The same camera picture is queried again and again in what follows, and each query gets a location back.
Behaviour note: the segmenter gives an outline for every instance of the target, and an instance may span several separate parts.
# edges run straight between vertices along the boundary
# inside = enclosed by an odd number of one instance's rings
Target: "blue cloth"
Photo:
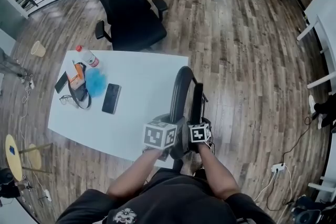
[[[99,68],[90,68],[85,72],[86,88],[91,97],[100,96],[106,88],[106,76]]]

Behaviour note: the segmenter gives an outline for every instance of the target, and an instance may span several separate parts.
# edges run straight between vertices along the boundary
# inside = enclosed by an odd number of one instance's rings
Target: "eyeglasses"
[[[67,104],[67,102],[69,104],[75,104],[71,95],[63,95],[59,100],[61,101],[61,104]]]

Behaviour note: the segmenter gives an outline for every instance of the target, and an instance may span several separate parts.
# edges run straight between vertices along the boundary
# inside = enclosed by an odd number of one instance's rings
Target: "red bottle cap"
[[[82,46],[81,45],[77,45],[76,46],[76,51],[80,52],[82,50]]]

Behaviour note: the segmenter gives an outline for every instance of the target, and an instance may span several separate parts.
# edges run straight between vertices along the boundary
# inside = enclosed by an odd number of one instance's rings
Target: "white box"
[[[206,142],[211,137],[208,123],[189,125],[189,130],[192,143]]]
[[[177,125],[151,121],[143,127],[143,144],[164,150],[175,143]]]

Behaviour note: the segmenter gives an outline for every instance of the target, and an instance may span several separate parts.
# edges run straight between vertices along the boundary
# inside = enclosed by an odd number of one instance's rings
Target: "black t-shirt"
[[[256,224],[275,224],[245,194],[233,194],[225,201],[213,196],[202,179],[161,170],[138,196],[122,202],[97,190],[85,191],[59,217],[58,224],[138,223],[237,223],[252,219]]]

